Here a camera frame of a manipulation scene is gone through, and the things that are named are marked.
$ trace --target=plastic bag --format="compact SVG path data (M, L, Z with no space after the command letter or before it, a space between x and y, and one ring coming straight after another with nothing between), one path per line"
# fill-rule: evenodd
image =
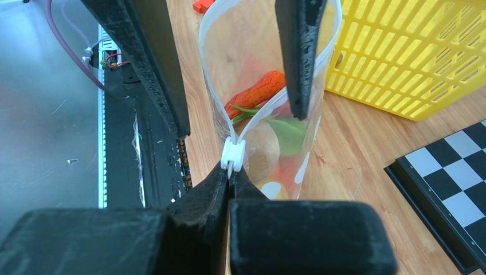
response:
M219 0L201 22L199 51L220 149L228 136L234 144L245 139L245 171L270 199L297 199L300 194L341 21L340 2L328 1L319 32L311 104L304 121L293 118L287 89L279 84L284 69L275 0ZM242 91L264 84L280 91L257 108L236 109L240 105L228 104ZM240 115L232 121L225 106Z

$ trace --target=orange carrot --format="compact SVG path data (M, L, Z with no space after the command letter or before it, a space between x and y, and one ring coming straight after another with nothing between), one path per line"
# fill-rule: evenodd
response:
M228 113L229 119L233 119L242 114L240 110L236 110L235 108L231 107L231 105L245 109L254 108L261 103L270 100L274 95L282 90L285 85L285 76L278 70L272 70L264 74L255 85L233 96L233 98L226 103L225 110L226 113Z

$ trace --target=wooden surface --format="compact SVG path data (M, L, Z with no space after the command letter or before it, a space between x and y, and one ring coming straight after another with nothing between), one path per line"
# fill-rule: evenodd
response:
M202 16L190 0L168 0L191 120L187 140L194 183L219 160L198 51ZM356 200L381 216L400 274L460 274L383 168L396 158L486 119L481 89L427 120L414 123L326 93L301 200Z

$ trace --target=yellow plastic crate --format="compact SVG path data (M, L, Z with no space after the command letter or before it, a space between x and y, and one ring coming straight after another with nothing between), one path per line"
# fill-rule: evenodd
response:
M486 84L486 2L342 0L326 90L420 121Z

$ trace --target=chessboard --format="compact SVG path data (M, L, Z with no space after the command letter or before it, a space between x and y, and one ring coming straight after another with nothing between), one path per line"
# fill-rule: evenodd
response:
M486 272L486 120L385 171L459 271Z

